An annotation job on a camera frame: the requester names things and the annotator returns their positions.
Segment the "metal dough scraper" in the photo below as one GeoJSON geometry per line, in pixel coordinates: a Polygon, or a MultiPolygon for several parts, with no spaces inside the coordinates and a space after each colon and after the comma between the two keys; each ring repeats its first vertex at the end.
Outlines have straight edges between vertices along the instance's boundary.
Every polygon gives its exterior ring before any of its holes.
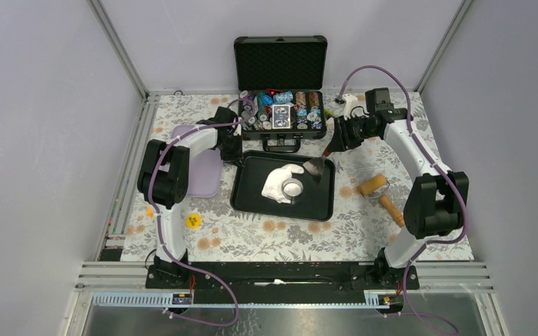
{"type": "Polygon", "coordinates": [[[304,170],[311,175],[316,183],[322,179],[325,167],[325,161],[331,152],[326,148],[319,157],[313,157],[303,163],[304,170]]]}

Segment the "white dough disc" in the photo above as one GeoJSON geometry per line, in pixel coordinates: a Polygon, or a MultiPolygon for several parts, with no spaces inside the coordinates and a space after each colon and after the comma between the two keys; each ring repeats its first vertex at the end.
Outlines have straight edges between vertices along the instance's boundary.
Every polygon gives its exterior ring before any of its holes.
{"type": "Polygon", "coordinates": [[[303,174],[304,168],[297,164],[286,164],[280,168],[272,170],[261,191],[261,195],[277,203],[290,204],[291,200],[284,196],[283,183],[291,179],[294,174],[303,174]]]}

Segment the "wooden rolling pin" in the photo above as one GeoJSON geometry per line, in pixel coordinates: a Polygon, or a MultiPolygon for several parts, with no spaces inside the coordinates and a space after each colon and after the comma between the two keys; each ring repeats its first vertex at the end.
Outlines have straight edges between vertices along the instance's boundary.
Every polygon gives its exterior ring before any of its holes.
{"type": "Polygon", "coordinates": [[[364,198],[376,199],[382,208],[391,216],[392,220],[400,227],[405,227],[404,215],[394,205],[388,196],[390,183],[383,174],[377,174],[374,177],[360,183],[356,190],[364,198]]]}

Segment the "black baking tray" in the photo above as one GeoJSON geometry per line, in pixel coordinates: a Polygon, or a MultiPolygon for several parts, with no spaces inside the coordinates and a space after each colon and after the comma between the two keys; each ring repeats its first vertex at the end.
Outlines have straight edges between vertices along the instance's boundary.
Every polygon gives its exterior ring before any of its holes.
{"type": "Polygon", "coordinates": [[[308,156],[248,150],[244,153],[243,165],[237,168],[230,198],[231,206],[243,212],[327,221],[333,214],[335,190],[336,168],[331,160],[325,161],[320,181],[308,172],[294,175],[302,183],[303,191],[291,204],[278,203],[261,195],[272,170],[286,164],[302,165],[309,159],[308,156]]]}

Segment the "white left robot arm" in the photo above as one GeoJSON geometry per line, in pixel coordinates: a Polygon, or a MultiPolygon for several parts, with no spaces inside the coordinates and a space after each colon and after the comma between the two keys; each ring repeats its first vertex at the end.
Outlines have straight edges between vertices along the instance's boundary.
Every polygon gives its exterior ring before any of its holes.
{"type": "Polygon", "coordinates": [[[180,205],[188,192],[192,159],[208,150],[218,150],[221,161],[239,167],[243,163],[242,124],[227,107],[218,107],[213,117],[200,120],[170,141],[150,140],[142,159],[137,189],[153,208],[156,221],[154,270],[174,288],[185,285],[191,267],[184,240],[180,205]]]}

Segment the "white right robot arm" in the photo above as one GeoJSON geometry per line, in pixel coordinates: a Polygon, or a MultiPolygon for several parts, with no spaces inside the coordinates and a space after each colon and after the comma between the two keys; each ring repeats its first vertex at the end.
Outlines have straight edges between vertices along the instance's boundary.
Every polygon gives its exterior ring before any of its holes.
{"type": "Polygon", "coordinates": [[[417,258],[429,243],[464,229],[469,179],[442,163],[417,130],[411,108],[396,108],[387,88],[369,90],[365,100],[353,94],[336,98],[343,114],[334,120],[327,154],[350,151],[364,140],[378,137],[399,157],[413,186],[406,200],[405,226],[396,240],[379,254],[375,282],[391,288],[401,280],[401,269],[417,258]]]}

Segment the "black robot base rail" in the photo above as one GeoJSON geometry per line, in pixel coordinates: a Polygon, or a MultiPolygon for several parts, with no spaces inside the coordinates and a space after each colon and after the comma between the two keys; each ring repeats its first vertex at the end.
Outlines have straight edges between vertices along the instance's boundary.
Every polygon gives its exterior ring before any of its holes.
{"type": "Polygon", "coordinates": [[[148,267],[147,289],[219,289],[215,274],[232,288],[267,285],[327,285],[338,290],[389,290],[420,287],[414,266],[392,268],[372,262],[192,262],[148,267]]]}

